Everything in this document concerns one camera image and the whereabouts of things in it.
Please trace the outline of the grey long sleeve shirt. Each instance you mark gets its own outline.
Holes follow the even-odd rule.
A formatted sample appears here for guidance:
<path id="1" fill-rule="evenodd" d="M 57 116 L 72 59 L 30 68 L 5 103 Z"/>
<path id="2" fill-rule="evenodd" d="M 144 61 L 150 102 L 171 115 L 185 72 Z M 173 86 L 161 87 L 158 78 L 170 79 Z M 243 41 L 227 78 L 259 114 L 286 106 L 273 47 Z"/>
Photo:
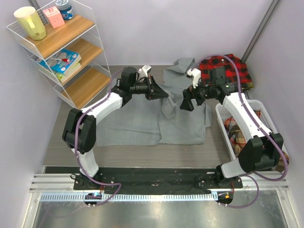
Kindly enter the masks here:
<path id="1" fill-rule="evenodd" d="M 163 71 L 160 87 L 169 95 L 148 101 L 133 95 L 122 108 L 113 111 L 97 125 L 98 146 L 203 144 L 211 127 L 211 107 L 204 103 L 192 112 L 181 110 L 182 91 L 191 85 L 185 76 L 195 67 L 193 58 L 180 58 Z"/>

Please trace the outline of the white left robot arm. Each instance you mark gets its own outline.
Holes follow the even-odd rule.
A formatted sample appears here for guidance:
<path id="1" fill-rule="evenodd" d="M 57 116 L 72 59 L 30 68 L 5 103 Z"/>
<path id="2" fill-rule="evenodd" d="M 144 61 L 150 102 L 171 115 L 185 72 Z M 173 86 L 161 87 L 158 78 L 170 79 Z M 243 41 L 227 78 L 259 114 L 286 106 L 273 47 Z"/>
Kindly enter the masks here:
<path id="1" fill-rule="evenodd" d="M 96 163 L 93 147 L 96 142 L 96 129 L 100 121 L 113 111 L 125 106 L 133 95 L 144 95 L 147 100 L 167 98 L 169 95 L 149 75 L 151 66 L 140 69 L 128 66 L 119 71 L 116 84 L 110 84 L 105 97 L 84 109 L 69 111 L 62 139 L 71 149 L 79 165 L 85 185 L 95 190 L 106 186 L 101 182 L 99 166 Z"/>

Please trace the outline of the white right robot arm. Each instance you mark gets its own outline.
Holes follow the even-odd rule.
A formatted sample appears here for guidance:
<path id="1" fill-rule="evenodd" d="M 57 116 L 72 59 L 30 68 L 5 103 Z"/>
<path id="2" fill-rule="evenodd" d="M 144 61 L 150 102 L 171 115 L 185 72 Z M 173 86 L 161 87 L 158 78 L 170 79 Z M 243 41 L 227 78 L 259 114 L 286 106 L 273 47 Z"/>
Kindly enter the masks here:
<path id="1" fill-rule="evenodd" d="M 209 76 L 210 83 L 205 84 L 201 81 L 200 70 L 191 68 L 186 72 L 192 84 L 183 90 L 180 108 L 193 111 L 192 100 L 202 105 L 207 99 L 216 99 L 232 114 L 245 138 L 245 146 L 238 157 L 216 167 L 216 185 L 224 188 L 236 177 L 252 172 L 258 174 L 277 166 L 280 160 L 284 162 L 285 171 L 276 181 L 282 180 L 288 170 L 288 162 L 282 151 L 282 135 L 274 133 L 261 122 L 241 93 L 240 83 L 229 83 L 223 67 L 211 69 Z"/>

